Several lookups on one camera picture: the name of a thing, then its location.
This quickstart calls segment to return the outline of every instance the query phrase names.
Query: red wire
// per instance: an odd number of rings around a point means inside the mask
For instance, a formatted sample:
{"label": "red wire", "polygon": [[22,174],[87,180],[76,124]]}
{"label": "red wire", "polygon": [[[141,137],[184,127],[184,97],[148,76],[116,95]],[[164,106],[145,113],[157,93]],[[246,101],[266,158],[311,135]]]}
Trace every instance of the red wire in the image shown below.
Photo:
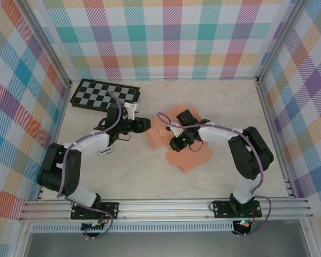
{"label": "red wire", "polygon": [[253,223],[256,222],[256,214],[255,211],[251,208],[252,214],[253,214]]}
{"label": "red wire", "polygon": [[[106,209],[104,209],[104,211],[105,211],[105,212],[108,212]],[[102,214],[102,215],[103,215],[103,214]],[[108,221],[109,221],[109,217],[107,218],[107,223],[108,223]]]}

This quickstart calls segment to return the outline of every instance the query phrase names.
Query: white arm segment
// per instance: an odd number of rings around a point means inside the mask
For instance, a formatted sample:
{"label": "white arm segment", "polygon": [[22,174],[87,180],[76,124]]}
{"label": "white arm segment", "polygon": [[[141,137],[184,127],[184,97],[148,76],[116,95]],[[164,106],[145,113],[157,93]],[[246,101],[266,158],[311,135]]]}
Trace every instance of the white arm segment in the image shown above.
{"label": "white arm segment", "polygon": [[259,173],[255,180],[247,179],[241,176],[236,188],[233,191],[234,198],[241,204],[247,203],[251,200],[254,195],[251,193],[252,189],[258,185],[261,179],[261,174]]}
{"label": "white arm segment", "polygon": [[91,207],[95,202],[96,194],[79,183],[76,190],[68,198],[84,206]]}
{"label": "white arm segment", "polygon": [[[101,132],[100,130],[93,130],[91,133]],[[80,143],[76,144],[72,150],[78,150],[81,152],[81,158],[86,158],[93,153],[97,153],[100,149],[108,147],[109,135],[106,133],[95,135],[93,137],[84,139]],[[76,190],[68,196],[69,199],[78,202],[84,206],[91,207],[96,199],[96,194],[92,190],[87,189],[82,184],[78,184]]]}
{"label": "white arm segment", "polygon": [[[238,136],[234,132],[229,132],[215,127],[201,127],[198,130],[198,134],[202,141],[214,142],[223,146],[228,146],[228,141],[232,137]],[[233,196],[238,200],[239,203],[244,204],[253,198],[252,189],[258,185],[261,175],[258,174],[255,180],[247,179],[241,176],[239,178],[238,185],[233,191]]]}
{"label": "white arm segment", "polygon": [[[91,133],[98,133],[100,130],[93,130]],[[72,143],[66,143],[65,148],[68,148]],[[86,158],[89,155],[98,152],[100,149],[108,147],[109,135],[106,133],[95,135],[93,137],[84,139],[80,143],[76,144],[72,150],[78,150],[81,152],[81,158]]]}
{"label": "white arm segment", "polygon": [[[214,123],[208,122],[206,125],[214,125]],[[200,127],[198,134],[202,141],[218,143],[222,146],[228,146],[229,139],[237,136],[234,132],[229,132],[216,127]]]}

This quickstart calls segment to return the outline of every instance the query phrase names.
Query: white object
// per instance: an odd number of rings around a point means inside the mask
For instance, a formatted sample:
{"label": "white object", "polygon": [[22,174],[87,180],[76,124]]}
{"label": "white object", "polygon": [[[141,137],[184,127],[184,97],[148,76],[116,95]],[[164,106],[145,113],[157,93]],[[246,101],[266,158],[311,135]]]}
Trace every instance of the white object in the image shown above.
{"label": "white object", "polygon": [[138,104],[137,103],[124,103],[124,107],[127,110],[128,118],[131,120],[135,119],[135,112],[137,110]]}
{"label": "white object", "polygon": [[[176,122],[172,122],[171,123],[172,125],[175,125],[175,126],[179,126],[178,123]],[[171,127],[171,126],[168,126],[170,128],[170,130],[172,131],[172,133],[174,133],[175,137],[179,137],[180,134],[183,133],[183,129],[182,128],[179,128],[179,127]]]}
{"label": "white object", "polygon": [[244,178],[243,176],[239,178],[238,185],[233,191],[234,198],[241,204],[247,203],[251,200],[254,195],[251,193],[253,188],[255,188],[261,179],[261,174],[259,173],[255,180]]}
{"label": "white object", "polygon": [[222,146],[228,146],[228,141],[232,137],[236,137],[237,134],[234,132],[229,132],[222,130],[220,128],[213,127],[214,123],[208,122],[206,125],[211,125],[211,127],[200,127],[198,134],[202,141],[208,141],[213,143],[218,143]]}
{"label": "white object", "polygon": [[[230,131],[225,131],[220,128],[213,127],[214,123],[209,122],[206,123],[211,125],[210,127],[201,127],[198,130],[198,134],[202,141],[209,141],[218,143],[219,145],[228,146],[228,141],[232,137],[238,136],[238,134]],[[259,173],[256,179],[251,180],[247,179],[243,176],[240,177],[239,182],[233,191],[233,196],[235,199],[241,203],[247,203],[249,200],[253,198],[253,194],[251,193],[253,188],[255,188],[261,179],[261,174]]]}
{"label": "white object", "polygon": [[111,146],[109,146],[109,147],[107,147],[107,148],[104,148],[104,149],[100,149],[100,150],[98,151],[98,153],[100,154],[100,156],[107,155],[107,154],[109,154],[109,153],[111,153],[111,152],[113,152]]}
{"label": "white object", "polygon": [[81,205],[91,207],[96,199],[96,194],[79,183],[75,191],[68,198]]}

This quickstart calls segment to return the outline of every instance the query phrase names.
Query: plaid wall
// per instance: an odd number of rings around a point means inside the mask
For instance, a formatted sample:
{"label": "plaid wall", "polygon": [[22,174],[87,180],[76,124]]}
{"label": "plaid wall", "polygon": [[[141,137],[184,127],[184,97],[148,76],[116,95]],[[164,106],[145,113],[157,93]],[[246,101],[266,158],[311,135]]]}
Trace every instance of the plaid wall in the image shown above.
{"label": "plaid wall", "polygon": [[264,91],[295,186],[311,200],[321,238],[321,0],[309,2]]}
{"label": "plaid wall", "polygon": [[65,86],[13,0],[0,0],[0,257],[36,195],[36,174],[54,135]]}
{"label": "plaid wall", "polygon": [[[29,0],[70,74],[79,78],[253,77],[289,0]],[[59,51],[65,49],[71,63]]]}
{"label": "plaid wall", "polygon": [[270,44],[268,45],[266,52],[262,58],[261,64],[259,65],[257,72],[256,72],[256,77],[259,76],[260,72],[262,71],[262,68],[264,67],[264,64],[266,62],[266,60],[268,59],[269,54],[271,53],[273,47],[275,46],[277,40],[278,40],[278,36],[280,35],[280,33],[282,32],[285,22],[288,20],[288,18],[290,17],[291,11],[293,10],[295,3],[297,2],[297,0],[290,0],[290,3],[276,29],[276,32],[274,33]]}

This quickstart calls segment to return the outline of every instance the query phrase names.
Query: black mounting bracket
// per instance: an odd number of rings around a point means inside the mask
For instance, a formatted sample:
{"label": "black mounting bracket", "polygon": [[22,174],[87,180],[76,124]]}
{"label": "black mounting bracket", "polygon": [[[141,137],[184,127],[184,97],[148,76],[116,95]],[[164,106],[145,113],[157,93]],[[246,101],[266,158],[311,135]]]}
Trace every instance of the black mounting bracket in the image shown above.
{"label": "black mounting bracket", "polygon": [[[104,210],[112,215],[113,219],[116,220],[118,218],[119,213],[119,203],[118,202],[101,202],[100,210]],[[105,214],[102,217],[101,213],[96,211],[84,209],[78,205],[72,205],[72,212],[70,215],[70,219],[72,220],[107,220],[108,215]]]}
{"label": "black mounting bracket", "polygon": [[260,218],[263,216],[259,201],[252,201],[249,208],[239,215],[231,208],[230,201],[215,200],[210,204],[210,208],[214,212],[214,218]]}

